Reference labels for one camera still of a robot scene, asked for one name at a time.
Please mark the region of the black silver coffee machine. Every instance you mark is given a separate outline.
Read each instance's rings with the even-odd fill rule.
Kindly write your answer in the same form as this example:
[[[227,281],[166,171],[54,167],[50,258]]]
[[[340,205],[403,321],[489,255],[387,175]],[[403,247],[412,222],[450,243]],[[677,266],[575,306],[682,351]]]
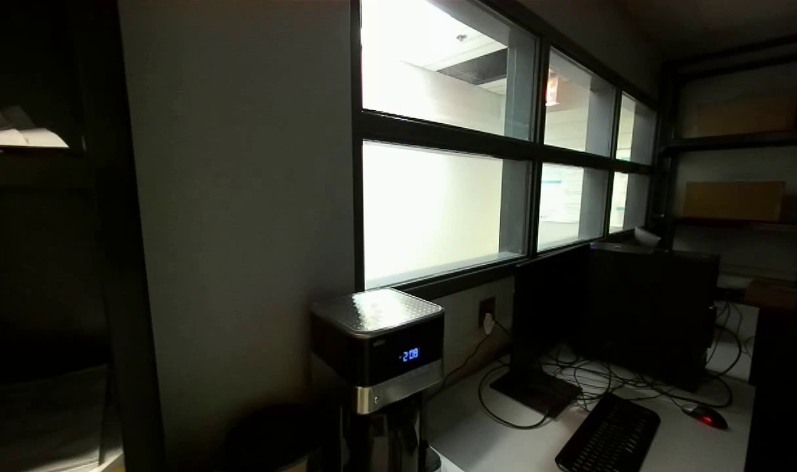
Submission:
[[[399,288],[308,306],[320,472],[434,472],[424,393],[443,384],[443,306]]]

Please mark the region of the black framed window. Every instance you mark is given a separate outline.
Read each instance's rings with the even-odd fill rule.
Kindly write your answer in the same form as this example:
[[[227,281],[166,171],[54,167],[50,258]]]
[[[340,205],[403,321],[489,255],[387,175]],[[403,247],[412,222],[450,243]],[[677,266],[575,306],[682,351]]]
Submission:
[[[365,288],[649,220],[655,102],[537,3],[353,0]]]

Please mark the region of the black computer monitor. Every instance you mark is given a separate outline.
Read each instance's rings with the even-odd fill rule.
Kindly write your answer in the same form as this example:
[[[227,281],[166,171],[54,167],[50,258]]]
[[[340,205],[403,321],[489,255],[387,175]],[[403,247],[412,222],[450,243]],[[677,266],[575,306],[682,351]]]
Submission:
[[[489,384],[492,390],[542,416],[559,416],[580,397],[542,360],[575,334],[584,283],[584,247],[539,255],[516,271],[508,369]]]

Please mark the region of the black computer tower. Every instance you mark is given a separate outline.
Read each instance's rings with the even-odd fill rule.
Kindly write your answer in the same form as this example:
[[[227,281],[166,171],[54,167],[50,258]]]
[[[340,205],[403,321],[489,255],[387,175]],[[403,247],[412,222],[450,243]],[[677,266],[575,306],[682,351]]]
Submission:
[[[694,390],[712,342],[716,281],[716,255],[596,247],[580,349]]]

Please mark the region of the black keyboard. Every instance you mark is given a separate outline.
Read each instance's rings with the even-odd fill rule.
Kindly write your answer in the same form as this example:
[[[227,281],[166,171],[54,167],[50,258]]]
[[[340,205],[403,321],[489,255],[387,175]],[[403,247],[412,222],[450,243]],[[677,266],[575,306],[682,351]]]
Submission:
[[[602,393],[556,453],[561,472],[640,472],[661,416],[615,393]]]

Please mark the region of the lower cardboard box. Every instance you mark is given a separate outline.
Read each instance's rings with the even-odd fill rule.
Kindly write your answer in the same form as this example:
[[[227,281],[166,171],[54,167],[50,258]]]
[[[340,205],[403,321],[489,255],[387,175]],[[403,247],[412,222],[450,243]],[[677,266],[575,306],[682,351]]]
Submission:
[[[783,180],[691,180],[685,190],[682,216],[704,220],[776,220]]]

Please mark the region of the cardboard box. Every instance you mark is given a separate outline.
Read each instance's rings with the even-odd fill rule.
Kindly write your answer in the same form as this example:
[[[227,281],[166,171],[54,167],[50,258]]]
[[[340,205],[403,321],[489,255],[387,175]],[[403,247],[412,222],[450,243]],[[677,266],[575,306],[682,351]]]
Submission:
[[[686,117],[691,136],[737,136],[766,131],[797,131],[797,89],[741,94],[698,106]]]
[[[776,220],[783,180],[691,180],[685,190],[682,216],[704,220]]]

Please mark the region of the dark storage shelf unit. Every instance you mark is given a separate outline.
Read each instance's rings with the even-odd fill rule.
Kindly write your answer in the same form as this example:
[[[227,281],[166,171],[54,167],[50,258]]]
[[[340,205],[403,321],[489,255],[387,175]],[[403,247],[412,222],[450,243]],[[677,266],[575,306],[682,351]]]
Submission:
[[[724,276],[746,281],[741,302],[797,313],[797,131],[691,136],[698,106],[797,89],[797,35],[673,60],[662,74],[655,134],[658,196],[649,222],[670,249],[720,258]],[[776,220],[685,217],[691,180],[783,180]]]

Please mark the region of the black mouse red light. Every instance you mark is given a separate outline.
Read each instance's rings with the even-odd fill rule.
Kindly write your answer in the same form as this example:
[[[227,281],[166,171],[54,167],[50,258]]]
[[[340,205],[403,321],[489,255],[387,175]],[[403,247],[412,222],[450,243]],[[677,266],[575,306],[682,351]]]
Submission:
[[[691,415],[699,424],[707,424],[707,428],[716,428],[716,431],[728,431],[728,422],[725,422],[716,408],[694,406],[690,415]]]

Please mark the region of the white papers on left shelf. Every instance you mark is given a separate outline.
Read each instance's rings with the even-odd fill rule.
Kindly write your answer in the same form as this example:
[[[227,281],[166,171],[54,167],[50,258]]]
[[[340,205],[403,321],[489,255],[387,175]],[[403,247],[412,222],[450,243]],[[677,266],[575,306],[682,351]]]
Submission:
[[[7,106],[0,108],[0,146],[66,150],[69,141],[57,131],[37,127],[24,108]]]

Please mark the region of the upper cardboard box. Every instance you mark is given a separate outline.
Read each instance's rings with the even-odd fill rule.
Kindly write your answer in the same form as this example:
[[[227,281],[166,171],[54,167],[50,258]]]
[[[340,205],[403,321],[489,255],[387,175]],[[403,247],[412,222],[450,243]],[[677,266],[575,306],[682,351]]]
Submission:
[[[691,136],[737,136],[766,131],[797,131],[797,89],[741,94],[698,106],[686,117]]]

